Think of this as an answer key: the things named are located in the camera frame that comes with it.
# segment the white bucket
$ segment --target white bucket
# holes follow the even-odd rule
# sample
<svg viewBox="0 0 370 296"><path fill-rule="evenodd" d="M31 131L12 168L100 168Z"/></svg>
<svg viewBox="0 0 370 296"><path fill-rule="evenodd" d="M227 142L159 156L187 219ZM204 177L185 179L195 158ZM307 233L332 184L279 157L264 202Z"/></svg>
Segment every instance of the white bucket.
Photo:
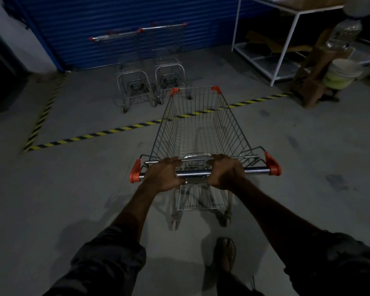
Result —
<svg viewBox="0 0 370 296"><path fill-rule="evenodd" d="M362 74L363 67L350 59L334 59L322 83L332 89L344 89Z"/></svg>

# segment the blue rolling shutter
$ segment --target blue rolling shutter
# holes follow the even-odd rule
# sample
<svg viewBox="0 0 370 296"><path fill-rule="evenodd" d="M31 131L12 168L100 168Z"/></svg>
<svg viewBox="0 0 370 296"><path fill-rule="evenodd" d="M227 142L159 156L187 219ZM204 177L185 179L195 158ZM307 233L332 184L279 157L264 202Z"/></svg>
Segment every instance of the blue rolling shutter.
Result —
<svg viewBox="0 0 370 296"><path fill-rule="evenodd" d="M183 50L230 44L238 3L238 0L17 1L49 51L67 70L114 64L112 56L107 61L110 57L106 51L89 37L119 28L150 27L153 21L187 22ZM268 10L271 8L242 0L240 17L252 17Z"/></svg>

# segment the dark sleeve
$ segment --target dark sleeve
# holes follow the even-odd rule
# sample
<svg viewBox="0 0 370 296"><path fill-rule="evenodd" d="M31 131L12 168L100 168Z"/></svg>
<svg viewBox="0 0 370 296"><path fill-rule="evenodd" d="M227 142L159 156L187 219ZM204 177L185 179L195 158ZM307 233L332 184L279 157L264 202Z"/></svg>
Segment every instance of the dark sleeve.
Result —
<svg viewBox="0 0 370 296"><path fill-rule="evenodd" d="M44 296L129 296L145 261L145 248L122 229L107 227L78 250L69 273Z"/></svg>
<svg viewBox="0 0 370 296"><path fill-rule="evenodd" d="M347 234L321 231L298 249L287 265L300 296L370 295L370 247Z"/></svg>

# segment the white wall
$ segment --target white wall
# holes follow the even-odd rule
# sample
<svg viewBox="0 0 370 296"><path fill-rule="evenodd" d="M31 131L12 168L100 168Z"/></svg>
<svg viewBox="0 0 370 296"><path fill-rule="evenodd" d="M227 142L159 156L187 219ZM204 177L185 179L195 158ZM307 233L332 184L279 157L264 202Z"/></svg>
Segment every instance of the white wall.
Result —
<svg viewBox="0 0 370 296"><path fill-rule="evenodd" d="M56 72L56 66L32 31L26 30L22 23L10 18L1 6L1 0L0 36L30 72L38 74Z"/></svg>

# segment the concrete floor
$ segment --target concrete floor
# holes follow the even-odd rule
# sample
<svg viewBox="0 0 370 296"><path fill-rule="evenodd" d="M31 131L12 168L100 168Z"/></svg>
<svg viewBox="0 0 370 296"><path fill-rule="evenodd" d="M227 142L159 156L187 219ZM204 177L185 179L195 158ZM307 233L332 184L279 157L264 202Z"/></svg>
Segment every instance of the concrete floor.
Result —
<svg viewBox="0 0 370 296"><path fill-rule="evenodd" d="M229 103L276 94L228 47L189 52L193 86L220 85ZM158 126L20 154L54 83L30 83L0 113L0 295L44 293L69 268L77 249L112 221L137 184L128 173L151 151ZM165 106L114 104L113 68L69 74L36 143L158 119ZM283 168L281 177L251 178L262 190L318 227L370 245L370 83L355 82L340 103L313 110L284 97L232 109L252 146L262 145ZM233 272L267 296L296 295L284 265L256 221L237 200L232 224L207 211L186 212L169 230L167 195L158 195L141 238L147 264L133 295L215 295L208 266L216 238L237 245Z"/></svg>

